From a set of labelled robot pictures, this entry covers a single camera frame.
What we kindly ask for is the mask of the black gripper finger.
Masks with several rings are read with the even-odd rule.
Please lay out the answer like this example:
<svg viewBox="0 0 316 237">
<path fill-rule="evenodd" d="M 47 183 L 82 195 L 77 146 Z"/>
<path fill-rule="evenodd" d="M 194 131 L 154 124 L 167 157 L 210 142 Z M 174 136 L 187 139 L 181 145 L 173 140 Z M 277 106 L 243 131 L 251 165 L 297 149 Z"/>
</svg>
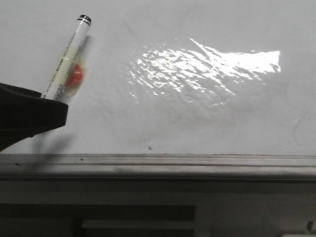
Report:
<svg viewBox="0 0 316 237">
<path fill-rule="evenodd" d="M 41 93 L 0 84 L 0 150 L 37 134 L 63 127 L 68 105 Z"/>
</svg>

